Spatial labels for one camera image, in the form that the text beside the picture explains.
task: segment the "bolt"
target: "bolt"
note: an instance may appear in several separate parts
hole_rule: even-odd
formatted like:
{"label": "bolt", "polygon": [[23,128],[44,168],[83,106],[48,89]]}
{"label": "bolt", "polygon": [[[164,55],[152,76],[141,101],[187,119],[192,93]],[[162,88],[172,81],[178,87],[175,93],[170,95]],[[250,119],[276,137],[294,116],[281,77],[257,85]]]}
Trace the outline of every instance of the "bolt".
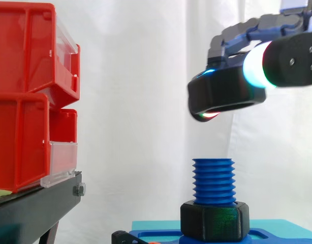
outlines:
{"label": "bolt", "polygon": [[195,204],[235,205],[234,162],[230,159],[193,159]]}
{"label": "bolt", "polygon": [[290,65],[290,66],[293,66],[294,63],[295,63],[295,60],[292,58],[292,59],[289,61],[289,65]]}
{"label": "bolt", "polygon": [[83,197],[85,196],[85,193],[86,193],[86,184],[81,182],[77,185],[77,196]]}

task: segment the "teal platform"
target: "teal platform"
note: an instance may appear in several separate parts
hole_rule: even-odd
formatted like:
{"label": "teal platform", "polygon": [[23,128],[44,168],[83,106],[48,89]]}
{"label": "teal platform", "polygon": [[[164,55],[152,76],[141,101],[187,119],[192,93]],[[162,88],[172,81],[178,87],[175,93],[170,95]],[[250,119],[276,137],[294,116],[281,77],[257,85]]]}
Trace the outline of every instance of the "teal platform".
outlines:
{"label": "teal platform", "polygon": [[[251,228],[264,229],[271,234],[281,238],[309,238],[312,239],[312,232],[286,220],[251,220]],[[180,229],[180,221],[134,221],[132,230],[165,230]],[[179,236],[157,236],[143,237],[146,242],[173,241]]]}

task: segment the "screw head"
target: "screw head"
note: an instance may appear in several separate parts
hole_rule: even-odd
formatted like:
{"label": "screw head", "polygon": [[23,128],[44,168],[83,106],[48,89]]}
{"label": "screw head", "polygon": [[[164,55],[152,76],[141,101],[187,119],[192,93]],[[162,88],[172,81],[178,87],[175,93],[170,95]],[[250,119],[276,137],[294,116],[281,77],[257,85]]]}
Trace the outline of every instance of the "screw head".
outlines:
{"label": "screw head", "polygon": [[86,194],[86,184],[81,182],[77,185],[77,195],[78,197],[83,197]]}
{"label": "screw head", "polygon": [[294,63],[295,63],[295,60],[292,58],[292,59],[289,61],[289,65],[290,65],[290,66],[293,66]]}

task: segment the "screw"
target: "screw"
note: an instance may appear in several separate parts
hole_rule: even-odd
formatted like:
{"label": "screw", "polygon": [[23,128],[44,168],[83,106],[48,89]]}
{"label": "screw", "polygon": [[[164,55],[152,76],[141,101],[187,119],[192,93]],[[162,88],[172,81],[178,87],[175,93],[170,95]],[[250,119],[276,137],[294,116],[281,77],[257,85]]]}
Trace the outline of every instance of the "screw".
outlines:
{"label": "screw", "polygon": [[230,159],[193,159],[195,175],[195,204],[232,205],[236,198],[233,189],[234,162]]}
{"label": "screw", "polygon": [[77,196],[83,197],[85,196],[85,193],[86,193],[86,184],[81,182],[77,185]]}
{"label": "screw", "polygon": [[290,66],[293,66],[294,63],[295,63],[295,60],[292,58],[292,59],[289,61],[289,65],[290,65]]}

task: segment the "blue base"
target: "blue base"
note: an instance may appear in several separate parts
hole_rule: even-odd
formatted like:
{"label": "blue base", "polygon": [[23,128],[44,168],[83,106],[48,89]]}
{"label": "blue base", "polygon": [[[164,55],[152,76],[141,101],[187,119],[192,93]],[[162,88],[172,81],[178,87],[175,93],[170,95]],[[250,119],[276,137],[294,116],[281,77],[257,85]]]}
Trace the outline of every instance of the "blue base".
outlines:
{"label": "blue base", "polygon": [[[234,244],[312,244],[312,232],[286,220],[253,220],[251,231]],[[161,244],[206,244],[185,236],[179,230],[180,221],[136,221],[130,233],[144,241]]]}

